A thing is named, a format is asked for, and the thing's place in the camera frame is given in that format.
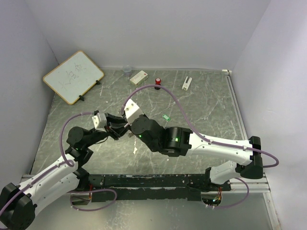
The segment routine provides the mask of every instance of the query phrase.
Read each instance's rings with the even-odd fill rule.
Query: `white wall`
[[[283,229],[306,229],[307,4],[272,0],[233,72],[249,135],[280,160],[268,169]]]
[[[28,173],[53,91],[42,78],[57,66],[23,0],[0,1],[0,190]]]
[[[270,0],[26,0],[59,62],[232,69]]]

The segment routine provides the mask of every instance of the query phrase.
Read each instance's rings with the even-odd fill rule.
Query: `gray marble surface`
[[[42,171],[60,156],[59,133],[70,116],[96,109],[118,115],[125,98],[136,89],[121,70],[103,71],[105,76],[101,79],[101,85],[90,89],[84,95],[84,102],[69,105],[55,95],[31,174]],[[228,82],[221,71],[144,71],[149,77],[142,85],[154,83],[155,78],[161,78],[162,85],[175,94],[190,121],[200,132],[220,138],[242,139]],[[181,89],[186,76],[193,78],[188,91]],[[165,91],[147,88],[132,99],[149,118],[155,119],[162,126],[188,127],[179,108]],[[164,120],[163,114],[171,117],[171,120]],[[68,147],[67,133],[74,126],[91,129],[91,116],[78,117],[69,122],[63,136],[64,149]],[[84,168],[91,174],[204,173],[206,168],[224,162],[224,159],[212,156],[170,158],[158,152],[150,152],[139,139],[129,138],[128,135],[118,141],[109,138],[105,143],[91,146],[90,149],[94,154]]]

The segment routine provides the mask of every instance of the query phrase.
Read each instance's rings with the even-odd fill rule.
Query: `purple cable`
[[[92,112],[83,112],[83,113],[79,113],[79,114],[76,114],[74,116],[71,116],[70,118],[67,119],[67,121],[65,121],[63,127],[62,127],[62,130],[59,134],[59,150],[61,151],[61,155],[65,161],[65,163],[69,166],[69,167],[73,167],[74,166],[74,163],[72,162],[71,164],[69,163],[69,161],[67,160],[66,156],[65,156],[65,153],[64,153],[64,149],[63,149],[63,143],[62,143],[62,139],[63,139],[63,133],[64,133],[64,129],[66,127],[66,125],[74,118],[76,117],[79,117],[79,116],[83,116],[83,115],[91,115]]]
[[[245,186],[246,186],[246,188],[247,188],[247,192],[246,192],[246,194],[245,194],[245,197],[242,199],[242,200],[240,200],[240,201],[238,201],[238,202],[236,202],[236,203],[234,203],[234,204],[232,204],[232,205],[225,205],[225,206],[217,206],[217,207],[214,207],[214,209],[224,209],[224,208],[230,208],[230,207],[234,207],[234,206],[237,206],[237,205],[239,205],[239,204],[241,204],[243,201],[245,201],[247,198],[248,198],[248,196],[249,196],[249,187],[248,187],[248,184],[245,182],[245,181],[243,181],[242,179],[240,179],[240,178],[235,178],[235,179],[237,179],[237,180],[239,180],[239,181],[241,181],[243,184],[245,184]]]
[[[70,198],[70,202],[71,202],[71,207],[75,210],[78,210],[78,211],[83,211],[83,212],[94,212],[94,211],[99,211],[101,209],[104,209],[104,208],[107,208],[109,206],[111,206],[112,204],[115,203],[116,199],[117,199],[117,193],[115,190],[113,189],[108,189],[108,188],[103,188],[103,189],[98,189],[98,190],[93,190],[93,191],[88,191],[88,192],[69,192],[69,193],[73,193],[73,194],[88,194],[88,193],[99,193],[99,192],[112,192],[114,193],[114,199],[112,200],[111,203],[103,206],[103,207],[100,207],[100,208],[96,208],[96,209],[83,209],[83,208],[77,208],[75,207],[73,204],[72,204],[72,197]]]
[[[163,90],[165,90],[166,92],[168,92],[169,95],[171,95],[171,97],[174,99],[174,101],[176,102],[176,104],[178,105],[184,119],[186,120],[188,126],[191,128],[191,130],[198,136],[200,137],[201,139],[203,139],[204,141],[207,141],[207,142],[211,142],[208,138],[204,137],[202,134],[199,133],[199,131],[192,125],[192,123],[189,121],[186,113],[184,112],[181,104],[179,103],[178,99],[176,98],[176,96],[167,88],[165,88],[164,86],[161,86],[161,85],[156,85],[156,84],[149,84],[149,85],[144,85],[144,86],[141,86],[140,88],[136,89],[135,91],[133,91],[127,98],[126,100],[124,101],[124,104],[121,106],[121,109],[120,109],[120,114],[121,115],[124,115],[124,109],[125,109],[125,106],[126,106],[126,103],[128,102],[128,100],[138,91],[140,90],[143,90],[145,88],[149,88],[149,87],[158,87],[158,88],[161,88]],[[215,144],[215,145],[220,145],[220,146],[225,146],[225,147],[231,147],[231,148],[236,148],[236,149],[244,149],[243,146],[240,146],[240,145],[232,145],[232,144],[226,144],[226,143],[222,143],[222,142],[219,142],[219,141],[212,141],[212,144]],[[255,151],[255,152],[259,152],[259,153],[262,153],[264,155],[267,155],[271,158],[273,158],[276,163],[274,164],[270,164],[270,165],[264,165],[263,167],[264,168],[271,168],[271,167],[275,167],[279,164],[279,160],[272,154],[268,153],[268,152],[265,152],[265,151],[262,151],[262,150],[259,150],[259,149],[254,149],[254,148],[250,148],[250,147],[247,147],[247,150],[251,150],[251,151]]]

